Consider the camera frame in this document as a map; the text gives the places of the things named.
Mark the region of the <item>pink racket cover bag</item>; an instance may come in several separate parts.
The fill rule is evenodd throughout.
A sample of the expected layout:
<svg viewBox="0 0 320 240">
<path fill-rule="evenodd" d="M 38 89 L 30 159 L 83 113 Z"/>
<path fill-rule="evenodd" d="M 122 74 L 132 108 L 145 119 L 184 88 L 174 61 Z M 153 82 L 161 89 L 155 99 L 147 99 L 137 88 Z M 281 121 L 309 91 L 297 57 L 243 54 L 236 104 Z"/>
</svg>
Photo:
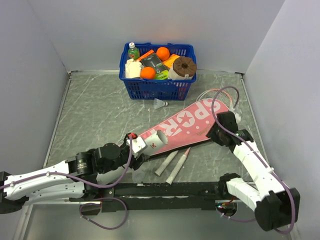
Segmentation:
<svg viewBox="0 0 320 240">
<path fill-rule="evenodd" d="M 133 108 L 130 110 L 127 122 L 136 124 L 138 129 L 144 130 L 137 132 L 137 136 L 143 139 L 158 130 L 166 135 L 168 143 L 152 155 L 155 156 L 207 141 L 206 134 L 215 123 L 212 110 L 218 114 L 229 109 L 219 100 L 205 98 L 172 116 L 160 108 L 155 110 L 147 110 L 145 107 Z"/>
</svg>

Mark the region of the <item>white shuttlecock tube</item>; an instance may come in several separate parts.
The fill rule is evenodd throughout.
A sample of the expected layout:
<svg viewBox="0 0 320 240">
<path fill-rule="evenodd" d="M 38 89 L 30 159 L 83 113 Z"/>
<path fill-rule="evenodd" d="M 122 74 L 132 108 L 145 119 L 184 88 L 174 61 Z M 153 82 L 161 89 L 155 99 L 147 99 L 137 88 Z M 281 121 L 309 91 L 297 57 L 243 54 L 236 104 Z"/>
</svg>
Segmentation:
<svg viewBox="0 0 320 240">
<path fill-rule="evenodd" d="M 161 130 L 155 131 L 153 134 L 145 138 L 144 141 L 147 144 L 147 149 L 143 151 L 143 154 L 147 159 L 168 144 L 168 138 Z M 124 172 L 125 169 L 121 166 L 117 170 L 113 170 L 105 174 L 98 174 L 96 178 L 97 183 L 99 185 L 113 184 Z"/>
</svg>

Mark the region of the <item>white shuttlecock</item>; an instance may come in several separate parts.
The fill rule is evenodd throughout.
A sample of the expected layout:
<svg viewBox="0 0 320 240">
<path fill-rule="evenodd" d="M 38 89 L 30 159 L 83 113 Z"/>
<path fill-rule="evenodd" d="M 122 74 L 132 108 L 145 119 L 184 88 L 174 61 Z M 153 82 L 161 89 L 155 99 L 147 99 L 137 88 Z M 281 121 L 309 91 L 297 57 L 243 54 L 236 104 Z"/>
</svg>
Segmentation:
<svg viewBox="0 0 320 240">
<path fill-rule="evenodd" d="M 166 107 L 168 105 L 169 105 L 169 103 L 167 101 L 160 100 L 158 98 L 155 98 L 153 100 L 153 107 L 154 107 L 155 110 L 160 109 L 162 107 Z"/>
</svg>

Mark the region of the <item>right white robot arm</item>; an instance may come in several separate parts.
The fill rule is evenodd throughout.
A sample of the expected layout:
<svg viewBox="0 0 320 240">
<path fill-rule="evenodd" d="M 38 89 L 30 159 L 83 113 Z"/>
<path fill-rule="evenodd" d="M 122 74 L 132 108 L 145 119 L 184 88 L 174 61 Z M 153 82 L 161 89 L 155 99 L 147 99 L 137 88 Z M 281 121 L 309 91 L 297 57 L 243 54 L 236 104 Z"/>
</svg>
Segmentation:
<svg viewBox="0 0 320 240">
<path fill-rule="evenodd" d="M 298 220 L 300 193 L 289 188 L 269 166 L 250 133 L 238 128 L 235 114 L 225 111 L 213 115 L 214 124 L 206 137 L 230 152 L 242 163 L 255 186 L 250 186 L 236 173 L 219 178 L 218 193 L 223 199 L 236 197 L 253 212 L 264 231 L 293 227 Z"/>
</svg>

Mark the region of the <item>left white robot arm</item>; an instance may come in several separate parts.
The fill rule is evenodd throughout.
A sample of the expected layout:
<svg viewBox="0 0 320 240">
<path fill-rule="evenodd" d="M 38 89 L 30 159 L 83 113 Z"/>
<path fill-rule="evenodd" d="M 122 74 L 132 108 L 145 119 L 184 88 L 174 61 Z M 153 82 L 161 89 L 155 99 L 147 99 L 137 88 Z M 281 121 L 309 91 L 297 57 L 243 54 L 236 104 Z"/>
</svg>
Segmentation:
<svg viewBox="0 0 320 240">
<path fill-rule="evenodd" d="M 51 167 L 11 175 L 0 173 L 0 212 L 14 213 L 24 205 L 61 198 L 95 200 L 100 188 L 111 188 L 128 169 L 137 170 L 153 153 L 145 143 L 126 140 L 118 146 L 79 152 Z"/>
</svg>

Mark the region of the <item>blue plastic basket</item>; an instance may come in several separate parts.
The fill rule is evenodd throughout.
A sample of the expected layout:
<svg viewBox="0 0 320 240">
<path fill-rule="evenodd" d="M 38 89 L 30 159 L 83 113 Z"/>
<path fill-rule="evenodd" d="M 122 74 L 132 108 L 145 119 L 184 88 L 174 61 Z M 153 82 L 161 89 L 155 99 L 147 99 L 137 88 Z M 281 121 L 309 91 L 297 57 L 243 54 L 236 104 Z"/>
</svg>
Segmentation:
<svg viewBox="0 0 320 240">
<path fill-rule="evenodd" d="M 171 54 L 182 57 L 190 57 L 194 62 L 197 61 L 194 47 L 190 44 L 152 44 L 150 42 L 135 44 L 141 55 L 150 50 L 156 51 L 159 47 L 166 47 Z M 133 100 L 152 100 L 154 98 L 167 101 L 183 101 L 185 100 L 191 85 L 196 81 L 197 76 L 191 79 L 182 80 L 158 80 L 158 79 L 140 79 L 126 78 L 125 64 L 128 58 L 129 43 L 124 45 L 119 62 L 119 79 L 124 83 L 128 95 Z"/>
</svg>

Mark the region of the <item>black green box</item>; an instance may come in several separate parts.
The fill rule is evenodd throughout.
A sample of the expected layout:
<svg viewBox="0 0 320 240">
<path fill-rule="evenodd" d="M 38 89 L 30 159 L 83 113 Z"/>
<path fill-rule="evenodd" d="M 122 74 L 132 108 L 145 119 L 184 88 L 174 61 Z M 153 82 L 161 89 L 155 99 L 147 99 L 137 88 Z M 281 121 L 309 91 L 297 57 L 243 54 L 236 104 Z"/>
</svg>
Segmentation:
<svg viewBox="0 0 320 240">
<path fill-rule="evenodd" d="M 147 68 L 152 68 L 155 72 L 155 74 L 152 74 L 152 78 L 149 77 L 151 80 L 166 80 L 168 78 L 168 69 L 163 64 L 163 62 L 159 59 L 159 57 L 152 53 L 147 57 L 144 57 L 141 59 L 142 65 Z"/>
</svg>

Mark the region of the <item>orange snack packet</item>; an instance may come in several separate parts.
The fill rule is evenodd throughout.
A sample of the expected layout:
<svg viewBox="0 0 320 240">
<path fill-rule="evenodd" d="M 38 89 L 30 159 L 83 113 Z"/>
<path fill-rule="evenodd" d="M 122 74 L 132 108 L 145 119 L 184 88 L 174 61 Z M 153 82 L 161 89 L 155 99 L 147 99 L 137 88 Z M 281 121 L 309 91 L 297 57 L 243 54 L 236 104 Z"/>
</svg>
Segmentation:
<svg viewBox="0 0 320 240">
<path fill-rule="evenodd" d="M 177 54 L 171 54 L 169 58 L 165 61 L 163 61 L 163 65 L 166 67 L 167 70 L 171 69 L 173 66 L 173 63 L 176 59 L 178 59 L 180 56 Z"/>
</svg>

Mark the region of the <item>white crumpled paper bag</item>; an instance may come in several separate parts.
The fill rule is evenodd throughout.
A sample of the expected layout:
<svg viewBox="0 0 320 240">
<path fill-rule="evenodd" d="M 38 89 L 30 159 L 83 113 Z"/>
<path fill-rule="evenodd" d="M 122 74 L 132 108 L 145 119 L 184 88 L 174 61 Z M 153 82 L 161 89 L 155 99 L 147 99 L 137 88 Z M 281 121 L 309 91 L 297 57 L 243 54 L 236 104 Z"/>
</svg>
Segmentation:
<svg viewBox="0 0 320 240">
<path fill-rule="evenodd" d="M 141 77 L 141 71 L 144 69 L 144 66 L 141 62 L 135 61 L 133 58 L 128 59 L 125 63 L 125 78 L 127 79 L 136 79 Z"/>
</svg>

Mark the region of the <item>orange fruit front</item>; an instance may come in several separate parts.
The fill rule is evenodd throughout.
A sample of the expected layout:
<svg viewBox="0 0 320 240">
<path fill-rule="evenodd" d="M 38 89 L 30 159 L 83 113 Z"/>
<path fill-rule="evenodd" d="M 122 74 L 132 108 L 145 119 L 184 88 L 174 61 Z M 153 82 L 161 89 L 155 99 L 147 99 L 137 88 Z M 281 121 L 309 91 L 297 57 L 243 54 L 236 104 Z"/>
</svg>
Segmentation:
<svg viewBox="0 0 320 240">
<path fill-rule="evenodd" d="M 153 80 L 156 78 L 156 71 L 152 67 L 144 67 L 140 72 L 140 78 L 145 80 Z"/>
</svg>

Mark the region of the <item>orange fruit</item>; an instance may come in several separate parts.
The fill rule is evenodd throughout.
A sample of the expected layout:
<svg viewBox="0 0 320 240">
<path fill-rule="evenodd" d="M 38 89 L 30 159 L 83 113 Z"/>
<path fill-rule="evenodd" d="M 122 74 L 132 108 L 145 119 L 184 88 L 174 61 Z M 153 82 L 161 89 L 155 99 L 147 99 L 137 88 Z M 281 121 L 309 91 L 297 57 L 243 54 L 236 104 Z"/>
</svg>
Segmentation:
<svg viewBox="0 0 320 240">
<path fill-rule="evenodd" d="M 140 78 L 145 80 L 153 80 L 156 78 L 156 71 L 152 67 L 144 67 L 140 72 Z"/>
<path fill-rule="evenodd" d="M 166 61 L 170 57 L 170 51 L 166 47 L 159 47 L 156 51 L 156 55 L 161 61 Z"/>
</svg>

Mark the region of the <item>orange fruit rear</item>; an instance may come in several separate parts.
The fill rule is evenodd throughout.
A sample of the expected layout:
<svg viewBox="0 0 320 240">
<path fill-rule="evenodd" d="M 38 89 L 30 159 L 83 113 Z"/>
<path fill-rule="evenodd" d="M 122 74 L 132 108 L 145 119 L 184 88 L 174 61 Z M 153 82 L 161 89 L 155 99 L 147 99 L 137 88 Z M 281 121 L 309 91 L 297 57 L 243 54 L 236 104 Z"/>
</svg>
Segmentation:
<svg viewBox="0 0 320 240">
<path fill-rule="evenodd" d="M 166 61 L 170 57 L 170 51 L 166 47 L 159 47 L 156 51 L 156 55 L 161 61 Z"/>
</svg>

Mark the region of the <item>orange carton box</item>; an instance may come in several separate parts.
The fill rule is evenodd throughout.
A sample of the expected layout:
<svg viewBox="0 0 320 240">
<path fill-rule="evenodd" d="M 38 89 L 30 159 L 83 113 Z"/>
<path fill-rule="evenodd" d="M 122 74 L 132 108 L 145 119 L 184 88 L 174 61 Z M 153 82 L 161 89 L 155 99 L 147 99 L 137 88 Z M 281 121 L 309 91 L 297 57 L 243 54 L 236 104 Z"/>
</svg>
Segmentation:
<svg viewBox="0 0 320 240">
<path fill-rule="evenodd" d="M 136 62 L 140 62 L 142 59 L 147 58 L 148 56 L 150 56 L 150 55 L 152 55 L 152 54 L 154 54 L 154 53 L 155 53 L 154 50 L 151 49 L 151 50 L 149 50 L 148 52 L 146 52 L 145 54 L 141 55 L 141 56 L 140 56 L 139 58 L 137 58 L 135 61 L 136 61 Z"/>
</svg>

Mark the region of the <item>green drink bottle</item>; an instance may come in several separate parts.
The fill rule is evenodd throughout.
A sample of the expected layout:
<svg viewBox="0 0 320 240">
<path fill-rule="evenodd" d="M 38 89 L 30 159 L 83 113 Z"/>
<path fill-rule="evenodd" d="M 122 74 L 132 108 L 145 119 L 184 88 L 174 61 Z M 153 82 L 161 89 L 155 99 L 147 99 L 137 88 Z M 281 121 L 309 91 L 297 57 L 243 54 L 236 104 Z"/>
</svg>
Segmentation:
<svg viewBox="0 0 320 240">
<path fill-rule="evenodd" d="M 139 49 L 136 47 L 134 42 L 130 42 L 128 44 L 128 46 L 129 46 L 129 49 L 128 49 L 128 52 L 127 52 L 128 57 L 130 59 L 133 59 L 134 61 L 137 60 L 140 57 Z"/>
</svg>

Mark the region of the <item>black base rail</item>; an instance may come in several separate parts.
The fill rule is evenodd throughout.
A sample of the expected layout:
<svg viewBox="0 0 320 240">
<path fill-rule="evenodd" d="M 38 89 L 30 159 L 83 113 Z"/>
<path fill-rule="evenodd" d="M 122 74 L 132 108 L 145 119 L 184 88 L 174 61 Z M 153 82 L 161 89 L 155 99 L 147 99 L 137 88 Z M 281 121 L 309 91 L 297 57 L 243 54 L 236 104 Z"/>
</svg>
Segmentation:
<svg viewBox="0 0 320 240">
<path fill-rule="evenodd" d="M 111 189 L 99 189 L 94 195 L 70 198 L 71 203 L 97 203 L 103 213 L 121 210 L 216 210 L 223 202 L 240 199 L 219 192 L 218 182 L 120 183 Z"/>
</svg>

